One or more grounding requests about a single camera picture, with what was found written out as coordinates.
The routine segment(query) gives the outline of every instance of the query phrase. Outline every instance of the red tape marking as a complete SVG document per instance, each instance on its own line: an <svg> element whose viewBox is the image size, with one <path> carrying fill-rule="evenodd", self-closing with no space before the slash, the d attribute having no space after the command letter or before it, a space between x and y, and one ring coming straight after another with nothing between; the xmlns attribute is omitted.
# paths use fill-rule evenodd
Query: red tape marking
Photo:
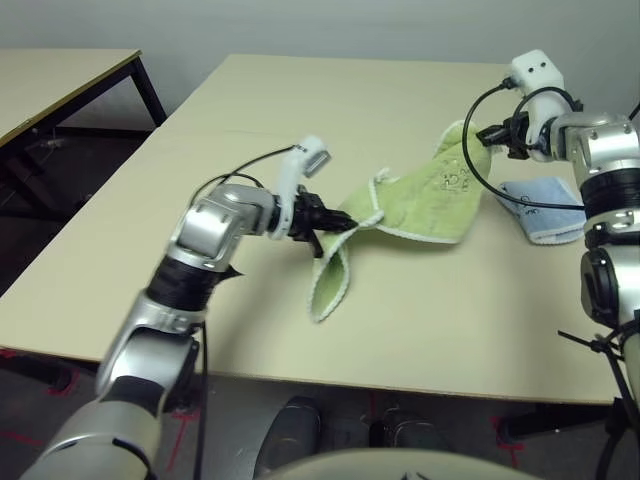
<svg viewBox="0 0 640 480"><path fill-rule="evenodd" d="M15 350L8 350L6 348L0 348L0 357L2 358L13 358L13 357L17 357L18 356L18 352L16 352Z"/></svg>
<svg viewBox="0 0 640 480"><path fill-rule="evenodd" d="M176 441L173 444L173 450L171 450L169 463L167 464L167 468L165 468L166 472L170 472L173 470L173 466L176 462L176 458L178 457L178 452L180 451L180 445L182 444L182 439L184 438L184 434L187 430L187 424L198 420L200 418L200 411L196 411L191 414L172 413L171 418L176 418L180 420L181 423L180 423L180 430L178 430L178 435L176 436Z"/></svg>
<svg viewBox="0 0 640 480"><path fill-rule="evenodd" d="M42 445L44 445L44 442L40 440L35 440L33 438L27 437L26 435L20 435L16 432L0 432L0 437L15 440L18 443L29 445L31 447L41 447Z"/></svg>
<svg viewBox="0 0 640 480"><path fill-rule="evenodd" d="M511 466L513 468L518 468L518 457L516 456L516 452L523 452L524 445L522 443L508 443L500 436L498 426L500 425L501 420L502 419L500 417L491 417L491 426L496 432L496 445L498 448L502 448L509 452L511 455Z"/></svg>

